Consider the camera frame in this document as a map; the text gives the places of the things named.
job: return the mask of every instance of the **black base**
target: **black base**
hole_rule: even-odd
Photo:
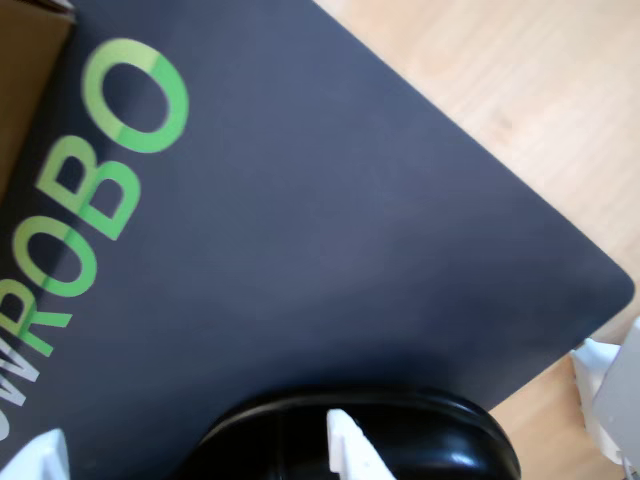
[[[336,480],[326,413],[351,415],[398,480],[520,478],[506,435],[480,407],[428,390],[282,395],[230,412],[174,478]]]

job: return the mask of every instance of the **white object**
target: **white object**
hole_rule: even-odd
[[[0,480],[69,480],[69,457],[59,428],[27,443],[0,472]]]
[[[630,463],[640,466],[640,319],[607,371],[593,412]]]
[[[371,442],[344,410],[327,412],[327,435],[329,469],[338,473],[340,480],[395,480]]]
[[[640,318],[622,347],[587,339],[571,358],[587,432],[631,478],[640,465]]]
[[[571,358],[576,372],[576,383],[580,392],[587,433],[609,460],[621,465],[620,449],[593,414],[593,399],[619,351],[618,345],[600,343],[587,338],[580,348],[571,351]]]

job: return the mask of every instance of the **green letter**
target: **green letter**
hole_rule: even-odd
[[[45,357],[48,357],[51,355],[53,347],[31,333],[29,331],[29,327],[31,325],[47,325],[49,327],[64,328],[69,323],[69,320],[71,320],[71,315],[68,313],[38,312],[36,310],[36,299],[33,296],[33,293],[31,293],[31,290],[20,282],[9,278],[0,280],[0,304],[2,303],[2,300],[4,300],[4,297],[9,294],[15,295],[20,299],[22,302],[22,312],[16,321],[7,317],[3,313],[0,313],[0,327],[19,338]],[[10,372],[17,373],[18,375],[31,380],[32,382],[35,381],[38,376],[37,371],[29,370],[28,367],[30,367],[30,365],[28,364],[22,364],[22,369],[17,369],[16,367],[11,366],[8,362],[3,361],[1,366]]]
[[[46,233],[64,242],[80,260],[80,275],[72,282],[61,282],[48,276],[33,263],[29,255],[29,239]],[[49,217],[35,216],[24,220],[13,235],[13,256],[33,283],[61,297],[76,297],[86,292],[96,278],[96,256],[87,241],[73,228]]]
[[[9,436],[9,420],[2,410],[0,410],[0,442]]]
[[[104,77],[111,68],[122,63],[145,72],[164,92],[167,116],[154,132],[141,132],[125,125],[104,99]],[[82,99],[89,115],[107,137],[140,153],[168,148],[182,134],[189,114],[187,88],[175,67],[157,50],[128,38],[109,40],[91,54],[82,74]]]
[[[57,181],[64,162],[70,157],[77,158],[84,167],[76,193]],[[90,205],[104,180],[113,180],[122,191],[120,203],[111,218]],[[120,162],[105,162],[98,167],[91,145],[72,135],[62,137],[51,147],[36,187],[112,240],[117,240],[140,200],[140,181],[129,167]]]

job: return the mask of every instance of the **cardboard box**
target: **cardboard box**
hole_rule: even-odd
[[[0,0],[0,200],[72,24],[67,2]]]

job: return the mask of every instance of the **dark gray mat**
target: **dark gray mat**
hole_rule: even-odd
[[[31,328],[49,358],[0,331],[40,372],[5,375],[26,401],[0,403],[3,462],[60,426],[74,478],[160,478],[236,402],[302,384],[436,386],[491,408],[630,300],[602,251],[310,1],[75,3],[0,213],[3,278],[73,317]],[[81,70],[114,37],[184,79],[189,118],[167,150],[122,148],[87,114]],[[141,130],[166,109],[130,66],[105,92]],[[116,241],[34,187],[70,134],[140,179]],[[115,198],[105,184],[95,202]],[[43,292],[17,268],[13,232],[36,214],[92,247],[86,293]],[[77,274],[60,242],[29,247],[54,278]]]

